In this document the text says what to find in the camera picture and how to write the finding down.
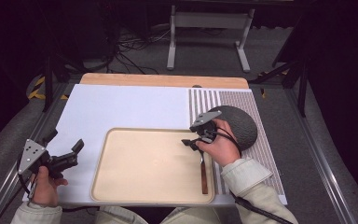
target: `black cable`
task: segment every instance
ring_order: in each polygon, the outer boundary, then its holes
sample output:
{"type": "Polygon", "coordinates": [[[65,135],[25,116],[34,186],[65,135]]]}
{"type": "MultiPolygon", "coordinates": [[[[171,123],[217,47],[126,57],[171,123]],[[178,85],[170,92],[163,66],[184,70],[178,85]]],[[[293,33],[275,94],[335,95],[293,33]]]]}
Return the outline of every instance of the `black cable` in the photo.
{"type": "Polygon", "coordinates": [[[20,162],[21,162],[21,157],[22,157],[22,152],[19,154],[19,157],[17,158],[17,175],[19,177],[20,183],[22,188],[25,190],[25,192],[27,192],[28,194],[30,194],[30,190],[28,190],[28,187],[24,181],[24,179],[22,178],[22,175],[19,174],[19,169],[20,169],[20,162]]]}
{"type": "Polygon", "coordinates": [[[119,53],[120,56],[124,57],[125,59],[127,59],[134,67],[136,67],[142,74],[146,75],[146,73],[144,72],[144,70],[142,70],[138,65],[136,65],[133,61],[131,61],[131,59],[129,59],[127,56],[125,56],[122,53],[119,53]]]}
{"type": "MultiPolygon", "coordinates": [[[[128,70],[129,72],[130,72],[130,70],[128,69],[127,65],[134,67],[134,65],[125,63],[125,62],[121,61],[119,58],[117,58],[117,60],[118,60],[120,63],[122,63],[124,66],[126,66],[126,68],[127,68],[127,70],[128,70]]],[[[139,68],[144,68],[144,69],[152,70],[152,71],[154,71],[157,75],[159,75],[159,72],[158,72],[156,69],[154,69],[154,68],[145,67],[145,66],[139,66],[139,65],[136,65],[136,66],[138,67],[138,69],[139,69],[139,68]]]]}
{"type": "Polygon", "coordinates": [[[89,208],[98,208],[98,206],[81,206],[76,208],[63,208],[63,212],[77,212],[83,209],[89,209],[89,208]]]}
{"type": "Polygon", "coordinates": [[[217,134],[217,135],[220,135],[222,137],[225,137],[226,139],[230,140],[238,149],[239,152],[241,152],[241,147],[240,145],[238,145],[237,141],[235,141],[235,139],[231,136],[231,134],[224,134],[224,133],[219,133],[219,132],[215,132],[215,131],[208,131],[206,130],[205,131],[206,133],[214,133],[214,134],[217,134]]]}
{"type": "Polygon", "coordinates": [[[278,217],[278,216],[275,216],[274,214],[272,213],[269,213],[263,209],[260,209],[260,208],[257,208],[257,207],[254,207],[249,201],[241,198],[241,197],[236,197],[234,194],[232,194],[232,196],[234,197],[235,199],[235,203],[239,204],[240,206],[248,209],[249,211],[252,211],[252,212],[255,212],[257,214],[260,214],[264,217],[268,217],[268,218],[271,218],[279,223],[282,223],[282,224],[293,224],[292,222],[284,219],[284,218],[281,218],[281,217],[278,217]]]}

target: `person's left hand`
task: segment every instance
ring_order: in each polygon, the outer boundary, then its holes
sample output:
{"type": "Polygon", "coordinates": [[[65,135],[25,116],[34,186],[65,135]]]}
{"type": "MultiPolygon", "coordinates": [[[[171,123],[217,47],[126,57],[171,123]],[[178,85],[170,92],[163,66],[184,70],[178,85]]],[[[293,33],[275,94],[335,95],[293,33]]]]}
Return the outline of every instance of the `person's left hand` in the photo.
{"type": "Polygon", "coordinates": [[[56,207],[58,205],[57,187],[68,185],[68,181],[63,178],[53,179],[48,176],[48,168],[46,166],[39,167],[36,180],[37,184],[32,202],[48,207],[56,207]]]}

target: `white metal frame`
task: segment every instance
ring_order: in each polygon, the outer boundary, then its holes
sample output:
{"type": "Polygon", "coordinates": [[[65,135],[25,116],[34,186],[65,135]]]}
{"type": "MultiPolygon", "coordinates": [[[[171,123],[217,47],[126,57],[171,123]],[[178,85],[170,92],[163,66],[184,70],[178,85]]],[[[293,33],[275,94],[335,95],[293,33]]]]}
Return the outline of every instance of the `white metal frame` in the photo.
{"type": "Polygon", "coordinates": [[[236,49],[240,57],[243,72],[251,71],[243,47],[246,37],[255,14],[254,9],[250,9],[247,14],[223,14],[223,13],[199,13],[199,12],[176,12],[175,6],[171,10],[171,43],[168,52],[167,69],[173,70],[175,66],[176,52],[176,27],[203,27],[203,28],[223,28],[223,29],[241,29],[242,37],[236,41],[236,49]]]}

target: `table leg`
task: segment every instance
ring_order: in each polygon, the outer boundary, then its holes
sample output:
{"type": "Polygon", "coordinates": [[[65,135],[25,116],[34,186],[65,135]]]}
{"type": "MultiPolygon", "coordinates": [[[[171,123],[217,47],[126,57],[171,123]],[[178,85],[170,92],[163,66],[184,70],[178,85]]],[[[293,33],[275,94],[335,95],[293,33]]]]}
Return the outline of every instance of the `table leg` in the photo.
{"type": "Polygon", "coordinates": [[[173,70],[175,67],[175,52],[176,52],[176,40],[175,40],[175,6],[171,9],[171,43],[170,51],[168,52],[167,69],[173,70]]]}
{"type": "Polygon", "coordinates": [[[237,47],[238,56],[240,57],[242,70],[245,73],[249,73],[251,71],[251,68],[249,66],[248,59],[246,58],[245,51],[244,51],[243,47],[245,46],[246,37],[249,34],[249,29],[251,28],[254,14],[255,14],[255,10],[250,9],[249,13],[248,13],[248,18],[246,19],[245,25],[243,26],[243,33],[242,33],[241,41],[235,42],[236,47],[237,47]]]}

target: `sleeve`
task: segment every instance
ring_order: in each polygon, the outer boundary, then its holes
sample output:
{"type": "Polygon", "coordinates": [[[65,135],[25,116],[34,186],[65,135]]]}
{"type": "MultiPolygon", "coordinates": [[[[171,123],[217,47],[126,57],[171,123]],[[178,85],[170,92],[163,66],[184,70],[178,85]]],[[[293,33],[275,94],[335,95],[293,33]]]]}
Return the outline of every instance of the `sleeve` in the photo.
{"type": "Polygon", "coordinates": [[[24,202],[17,209],[11,220],[12,224],[38,223],[59,224],[61,221],[61,207],[42,207],[37,204],[24,202]]]}
{"type": "MultiPolygon", "coordinates": [[[[279,200],[275,189],[262,183],[271,175],[271,171],[250,158],[236,160],[225,166],[222,172],[223,179],[234,195],[249,201],[254,207],[297,223],[295,216],[279,200]]],[[[237,205],[237,208],[242,223],[276,223],[240,205],[237,205]]]]}

